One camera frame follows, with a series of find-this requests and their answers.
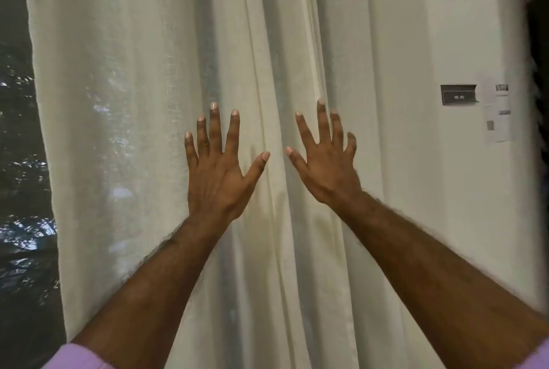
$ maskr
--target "purple sleeve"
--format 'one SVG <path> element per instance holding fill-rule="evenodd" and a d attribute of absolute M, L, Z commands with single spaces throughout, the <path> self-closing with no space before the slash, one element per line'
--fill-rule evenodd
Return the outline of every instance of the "purple sleeve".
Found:
<path fill-rule="evenodd" d="M 545 340 L 538 349 L 517 369 L 548 369 L 549 368 L 549 339 Z"/>
<path fill-rule="evenodd" d="M 114 369 L 95 353 L 77 344 L 65 344 L 42 369 Z"/>

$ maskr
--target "white wall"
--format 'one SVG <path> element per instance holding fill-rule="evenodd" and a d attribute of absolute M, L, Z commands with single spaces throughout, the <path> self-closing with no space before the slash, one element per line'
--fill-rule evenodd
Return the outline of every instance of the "white wall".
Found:
<path fill-rule="evenodd" d="M 386 202 L 540 310 L 544 224 L 517 0 L 370 0 Z M 509 83 L 512 142 L 488 145 L 482 104 L 440 84 Z M 411 367 L 440 367 L 405 318 Z"/>

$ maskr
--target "person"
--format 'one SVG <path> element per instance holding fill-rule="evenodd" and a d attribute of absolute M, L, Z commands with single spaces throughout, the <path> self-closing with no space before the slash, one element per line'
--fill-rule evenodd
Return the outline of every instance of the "person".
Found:
<path fill-rule="evenodd" d="M 303 184 L 329 206 L 375 258 L 448 369 L 549 368 L 545 318 L 414 223 L 361 188 L 353 168 L 356 138 L 317 103 L 319 143 L 302 113 L 297 125 L 306 160 L 285 152 Z M 130 277 L 47 369 L 157 369 L 168 358 L 185 305 L 209 254 L 243 213 L 270 153 L 243 175 L 238 163 L 240 115 L 233 111 L 225 152 L 219 108 L 210 131 L 198 118 L 196 149 L 187 133 L 189 217 Z"/>

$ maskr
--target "person's left arm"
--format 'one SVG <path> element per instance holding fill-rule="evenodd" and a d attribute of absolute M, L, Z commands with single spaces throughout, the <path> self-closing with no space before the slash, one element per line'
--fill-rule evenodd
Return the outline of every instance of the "person's left arm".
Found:
<path fill-rule="evenodd" d="M 211 105 L 210 136 L 198 118 L 197 147 L 187 133 L 189 218 L 106 303 L 73 343 L 116 369 L 163 368 L 183 311 L 208 256 L 248 204 L 267 160 L 243 176 L 238 164 L 240 117 L 233 111 L 222 152 L 219 109 Z"/>

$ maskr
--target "curtain fold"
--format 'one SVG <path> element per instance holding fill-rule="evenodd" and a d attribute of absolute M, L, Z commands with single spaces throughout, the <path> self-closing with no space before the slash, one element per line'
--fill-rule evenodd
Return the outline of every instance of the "curtain fold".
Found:
<path fill-rule="evenodd" d="M 216 101 L 225 131 L 240 110 L 244 170 L 272 156 L 206 264 L 167 367 L 403 367 L 394 293 L 283 156 L 304 151 L 295 111 L 317 136 L 326 98 L 368 128 L 361 178 L 383 196 L 367 0 L 28 5 L 69 339 L 185 218 L 183 137 Z"/>

